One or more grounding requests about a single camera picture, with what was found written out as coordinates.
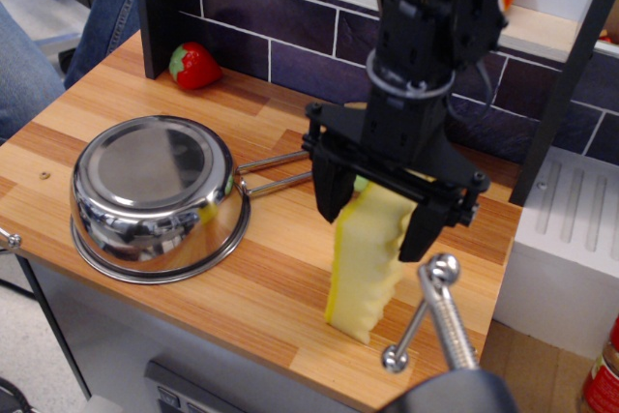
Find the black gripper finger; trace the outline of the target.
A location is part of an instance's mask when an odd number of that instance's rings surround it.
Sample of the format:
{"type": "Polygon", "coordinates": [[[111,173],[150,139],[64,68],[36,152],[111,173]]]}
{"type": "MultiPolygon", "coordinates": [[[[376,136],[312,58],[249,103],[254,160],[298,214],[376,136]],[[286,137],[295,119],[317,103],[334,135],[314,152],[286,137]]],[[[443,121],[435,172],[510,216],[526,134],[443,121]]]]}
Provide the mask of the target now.
{"type": "Polygon", "coordinates": [[[451,207],[444,202],[419,203],[412,212],[399,249],[400,262],[419,262],[450,221],[451,207]]]}
{"type": "Polygon", "coordinates": [[[322,156],[312,159],[312,176],[318,212],[333,223],[354,191],[357,176],[355,161],[334,160],[322,156]]]}

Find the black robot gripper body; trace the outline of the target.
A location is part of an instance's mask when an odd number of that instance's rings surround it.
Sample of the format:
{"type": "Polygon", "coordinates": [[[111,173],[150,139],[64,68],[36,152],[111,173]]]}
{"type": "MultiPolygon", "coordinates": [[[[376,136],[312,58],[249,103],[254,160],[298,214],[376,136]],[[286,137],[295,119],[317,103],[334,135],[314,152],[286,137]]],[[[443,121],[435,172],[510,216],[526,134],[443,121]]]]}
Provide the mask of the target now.
{"type": "Polygon", "coordinates": [[[446,117],[469,124],[485,113],[465,117],[453,110],[451,78],[436,87],[424,80],[405,82],[375,56],[368,58],[368,75],[368,103],[307,105],[303,146],[311,161],[314,156],[355,161],[357,175],[418,204],[447,203],[448,226],[470,224],[489,179],[454,149],[444,126],[446,117]]]}

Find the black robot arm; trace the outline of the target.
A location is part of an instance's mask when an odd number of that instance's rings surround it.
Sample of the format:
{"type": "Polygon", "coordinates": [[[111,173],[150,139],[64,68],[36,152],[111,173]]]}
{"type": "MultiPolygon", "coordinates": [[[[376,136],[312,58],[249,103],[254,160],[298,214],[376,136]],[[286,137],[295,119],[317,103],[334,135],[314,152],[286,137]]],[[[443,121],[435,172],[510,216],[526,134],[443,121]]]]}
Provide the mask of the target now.
{"type": "Polygon", "coordinates": [[[356,176],[416,203],[399,258],[420,260],[443,228],[469,224],[488,177],[450,143],[457,74],[481,67],[507,21],[498,0],[378,0],[363,108],[312,103],[304,148],[319,213],[333,221],[356,176]]]}

